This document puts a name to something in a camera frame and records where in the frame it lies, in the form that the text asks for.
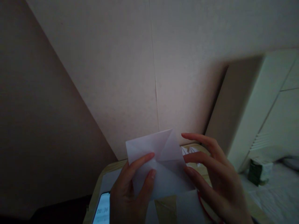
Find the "red cord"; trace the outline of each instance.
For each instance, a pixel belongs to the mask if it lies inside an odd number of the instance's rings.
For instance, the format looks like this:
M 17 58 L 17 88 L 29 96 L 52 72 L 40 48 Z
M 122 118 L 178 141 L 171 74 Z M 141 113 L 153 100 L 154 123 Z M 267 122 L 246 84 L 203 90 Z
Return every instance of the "red cord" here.
M 208 218 L 212 221 L 212 223 L 217 223 L 210 215 L 209 213 L 206 211 L 205 207 L 203 206 L 203 203 L 202 203 L 202 200 L 201 200 L 201 196 L 200 196 L 200 192 L 197 191 L 197 194 L 198 194 L 198 199 L 199 199 L 199 202 L 200 202 L 200 205 L 202 206 L 202 209 L 203 211 L 205 212 L 205 214 L 208 216 Z

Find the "paper sheet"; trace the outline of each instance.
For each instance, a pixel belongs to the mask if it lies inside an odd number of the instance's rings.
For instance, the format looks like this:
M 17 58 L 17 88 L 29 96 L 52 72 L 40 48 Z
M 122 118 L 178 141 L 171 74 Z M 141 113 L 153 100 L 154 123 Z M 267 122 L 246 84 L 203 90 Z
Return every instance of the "paper sheet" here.
M 197 190 L 192 190 L 177 196 L 178 224 L 205 223 L 202 206 L 198 200 Z
M 157 171 L 151 200 L 194 189 L 183 170 L 186 164 L 172 129 L 127 141 L 126 147 L 129 164 L 150 152 L 155 153 L 155 157 L 138 169 L 133 177 L 136 194 L 151 169 Z
M 121 169 L 112 171 L 103 176 L 98 200 L 100 199 L 100 196 L 102 193 L 108 192 L 111 190 L 112 186 L 114 185 L 114 183 L 117 180 L 120 173 L 121 173 Z M 159 223 L 159 219 L 158 219 L 154 201 L 149 202 L 149 206 L 148 206 L 147 212 L 146 212 L 145 223 L 146 224 Z

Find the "fingernail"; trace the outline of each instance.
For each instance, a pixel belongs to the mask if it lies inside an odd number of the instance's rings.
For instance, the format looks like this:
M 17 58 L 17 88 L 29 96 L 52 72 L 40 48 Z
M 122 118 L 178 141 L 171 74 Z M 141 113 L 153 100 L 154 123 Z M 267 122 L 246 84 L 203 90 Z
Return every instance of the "fingernail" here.
M 155 179 L 156 172 L 157 172 L 156 170 L 151 170 L 150 177 Z
M 194 171 L 190 167 L 185 168 L 185 172 L 187 173 L 188 176 L 194 176 Z

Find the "phone screen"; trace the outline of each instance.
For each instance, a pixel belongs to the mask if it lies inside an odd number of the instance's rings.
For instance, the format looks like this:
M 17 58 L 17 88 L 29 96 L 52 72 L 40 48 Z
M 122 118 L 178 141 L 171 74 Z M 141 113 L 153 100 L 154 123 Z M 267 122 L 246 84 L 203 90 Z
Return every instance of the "phone screen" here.
M 110 192 L 102 193 L 94 215 L 93 224 L 109 224 Z

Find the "wall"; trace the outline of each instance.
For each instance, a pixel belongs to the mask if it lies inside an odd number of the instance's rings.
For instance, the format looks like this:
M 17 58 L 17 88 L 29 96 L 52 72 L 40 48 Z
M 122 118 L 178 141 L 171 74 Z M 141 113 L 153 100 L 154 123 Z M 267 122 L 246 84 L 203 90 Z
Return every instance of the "wall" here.
M 0 214 L 92 194 L 110 146 L 25 1 L 0 2 Z
M 297 0 L 27 2 L 118 159 L 129 139 L 203 133 L 230 61 L 299 46 Z

